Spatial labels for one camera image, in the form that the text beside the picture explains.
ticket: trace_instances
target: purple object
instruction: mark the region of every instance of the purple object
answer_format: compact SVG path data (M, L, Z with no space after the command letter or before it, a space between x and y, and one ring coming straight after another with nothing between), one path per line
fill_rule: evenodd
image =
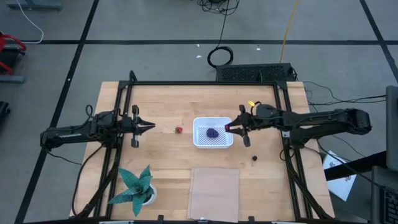
M218 137L218 131L216 131L213 128L209 128L209 129L207 129L206 135L209 138L217 138Z

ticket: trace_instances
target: yellow cable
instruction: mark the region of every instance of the yellow cable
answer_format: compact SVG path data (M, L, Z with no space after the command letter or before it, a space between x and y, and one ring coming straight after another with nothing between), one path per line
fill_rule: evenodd
M285 43L286 43L287 34L289 33L290 25L292 23L294 14L296 13L297 6L299 6L299 2L300 2L299 0L296 0L296 4L294 5L292 15L290 16L289 23L287 24L287 27L286 27L286 32L285 32L285 36L284 36L284 42L282 43L282 52L280 53L279 63L282 63L282 61L284 60L284 51L285 51Z

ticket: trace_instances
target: wooden table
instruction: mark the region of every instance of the wooden table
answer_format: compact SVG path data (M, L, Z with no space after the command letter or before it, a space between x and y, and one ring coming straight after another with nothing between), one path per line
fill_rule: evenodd
M96 113L113 109L117 86L117 82L102 84ZM288 83L288 88L292 110L308 113L303 84ZM114 205L111 218L156 220L158 215L164 215L165 220L186 220L191 169L223 167L239 169L240 172L240 220L248 220L248 216L254 216L256 221L294 220L286 165L279 159L279 152L282 150L280 131L269 128L250 132L251 147L244 147L242 138L237 135L234 135L234 144L227 150L203 150L193 145L192 128L195 118L222 116L234 120L239 114L238 105L249 108L249 100L259 100L275 106L273 87L133 86L130 105L138 105L140 117L156 123L156 127L139 138L138 149L130 146L132 134L125 135L120 165L140 174L150 164L154 176L152 183L157 188L158 196L155 203L144 207L137 218L132 213L131 203ZM176 126L183 128L182 134L174 133ZM85 159L99 145L97 142L88 143ZM308 142L307 146L318 150L314 140ZM83 209L98 188L104 153L103 149L92 157L82 172L75 202L77 211ZM251 158L254 155L258 160L252 164ZM302 160L309 191L325 211L334 216L320 156L308 149L302 149ZM124 190L126 186L119 175L116 194ZM103 197L102 215L105 214L108 192L107 190ZM297 192L304 217L302 194L298 188Z

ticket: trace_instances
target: white pot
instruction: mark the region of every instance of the white pot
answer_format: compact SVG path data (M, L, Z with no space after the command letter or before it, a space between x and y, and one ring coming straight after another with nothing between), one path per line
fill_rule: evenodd
M154 194L151 195L150 199L147 202L143 203L142 205L152 205L156 200L156 196L157 196L156 187L153 186L152 184L150 184L149 186L152 187L152 189L154 189Z

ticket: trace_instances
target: white cable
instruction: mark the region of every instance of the white cable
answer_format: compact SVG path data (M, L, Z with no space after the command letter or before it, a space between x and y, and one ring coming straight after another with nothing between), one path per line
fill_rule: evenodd
M40 29L36 24L34 24L34 23L25 15L24 10L22 9L21 4L19 3L18 0L16 0L16 1L17 1L17 3L18 3L19 9L21 10L21 12L22 12L22 14L25 16L25 18L26 18L33 26L35 26L35 27L42 33L42 38L40 38L39 41L37 41L37 42L23 42L23 43L24 43L24 44L39 44L39 43L41 43L41 42L43 41L43 38L44 38L44 32L42 31L42 29Z

